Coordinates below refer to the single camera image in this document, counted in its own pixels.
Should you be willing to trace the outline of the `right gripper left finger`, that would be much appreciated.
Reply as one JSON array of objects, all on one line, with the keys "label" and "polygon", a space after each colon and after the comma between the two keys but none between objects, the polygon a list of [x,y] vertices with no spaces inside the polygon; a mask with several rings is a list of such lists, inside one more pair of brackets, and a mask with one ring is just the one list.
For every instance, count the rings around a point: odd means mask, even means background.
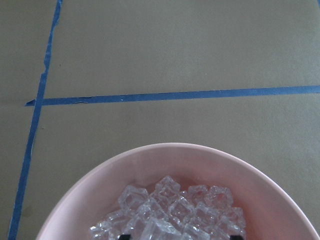
[{"label": "right gripper left finger", "polygon": [[119,240],[131,240],[130,234],[122,234],[119,236]]}]

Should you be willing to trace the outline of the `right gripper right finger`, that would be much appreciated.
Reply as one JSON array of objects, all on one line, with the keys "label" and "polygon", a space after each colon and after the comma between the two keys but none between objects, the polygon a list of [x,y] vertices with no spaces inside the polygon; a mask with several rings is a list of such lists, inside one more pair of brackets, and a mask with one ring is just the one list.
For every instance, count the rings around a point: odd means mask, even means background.
[{"label": "right gripper right finger", "polygon": [[231,235],[229,237],[230,240],[243,240],[243,237],[241,235]]}]

